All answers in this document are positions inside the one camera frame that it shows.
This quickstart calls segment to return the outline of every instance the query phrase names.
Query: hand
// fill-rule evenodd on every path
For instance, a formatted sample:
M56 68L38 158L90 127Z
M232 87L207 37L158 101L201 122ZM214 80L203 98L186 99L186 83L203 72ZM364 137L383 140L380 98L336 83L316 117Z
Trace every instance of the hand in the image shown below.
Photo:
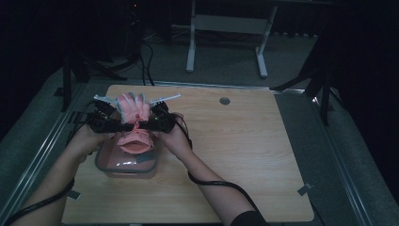
M174 113L181 118L183 115L180 113ZM182 125L182 119L180 117L176 117L177 123ZM190 157L193 154L191 147L188 143L187 138L185 137L184 132L182 129L175 125L170 133L165 134L163 132L152 132L156 137L159 137L163 142L164 145L168 148L168 150L173 153L177 158L181 161L184 161L186 157Z
M109 135L96 134L91 130L90 126L84 124L68 143L65 152L82 163L86 160L88 154L94 152L106 139L109 139Z

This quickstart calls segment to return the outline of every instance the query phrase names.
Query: person's left hand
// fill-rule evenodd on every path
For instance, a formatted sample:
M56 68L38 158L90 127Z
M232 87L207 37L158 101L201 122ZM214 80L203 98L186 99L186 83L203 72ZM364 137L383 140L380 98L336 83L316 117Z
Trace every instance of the person's left hand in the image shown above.
M82 163L106 139L110 139L108 134L96 134L89 125L84 124L73 136L65 152Z

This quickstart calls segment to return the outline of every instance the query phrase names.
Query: person's right hand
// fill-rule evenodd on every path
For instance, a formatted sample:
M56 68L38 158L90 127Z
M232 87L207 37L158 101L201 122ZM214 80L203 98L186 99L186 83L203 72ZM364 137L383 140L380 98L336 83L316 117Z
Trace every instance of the person's right hand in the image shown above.
M180 113L173 113L181 118L183 115ZM182 119L180 117L176 117L177 123L182 125ZM188 140L182 131L182 129L175 125L170 133L165 134L163 132L152 132L156 137L159 137L164 145L169 149L171 153L173 153L177 158L181 161L184 161L186 157L190 157L193 154L193 151L188 143Z

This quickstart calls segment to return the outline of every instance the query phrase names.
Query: dark background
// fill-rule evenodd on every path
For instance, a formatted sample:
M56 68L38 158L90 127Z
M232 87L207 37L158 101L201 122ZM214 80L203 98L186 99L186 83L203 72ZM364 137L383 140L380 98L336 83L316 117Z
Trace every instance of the dark background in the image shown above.
M102 60L120 54L115 50L125 51L116 43L118 34L124 34L124 23L132 20L126 10L127 1L110 2L0 2L0 138L19 119L44 81L62 66L69 46ZM189 24L189 1L136 3L140 6L136 16L165 39L170 39L171 24ZM237 10L238 3L229 1L226 6L225 1L220 1L218 4L225 6L218 13L266 18L263 9L270 7L254 1ZM398 201L395 173L399 171L399 3L352 0L333 5L297 1L278 4L272 33L319 36L304 70L333 71L333 87L339 90ZM215 1L203 1L198 11L213 13L216 8ZM136 51L136 47L130 44L126 51Z

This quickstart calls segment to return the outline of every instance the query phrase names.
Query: white table leg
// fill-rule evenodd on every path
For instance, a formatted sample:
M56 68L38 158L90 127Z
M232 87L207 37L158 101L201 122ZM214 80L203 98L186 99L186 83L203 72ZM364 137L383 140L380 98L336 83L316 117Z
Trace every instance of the white table leg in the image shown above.
M258 67L259 67L259 72L261 77L267 77L267 69L266 65L264 63L264 57L263 57L263 52L264 52L264 47L266 46L267 43L267 38L270 35L270 30L273 25L273 20L277 12L277 7L273 7L272 11L269 16L269 20L267 21L265 27L264 27L264 32L263 32L263 40L261 43L261 46L255 48L255 54L256 58L258 60Z
M194 71L194 59L196 57L196 1L191 1L191 26L190 26L190 46L188 47L187 66L185 71Z

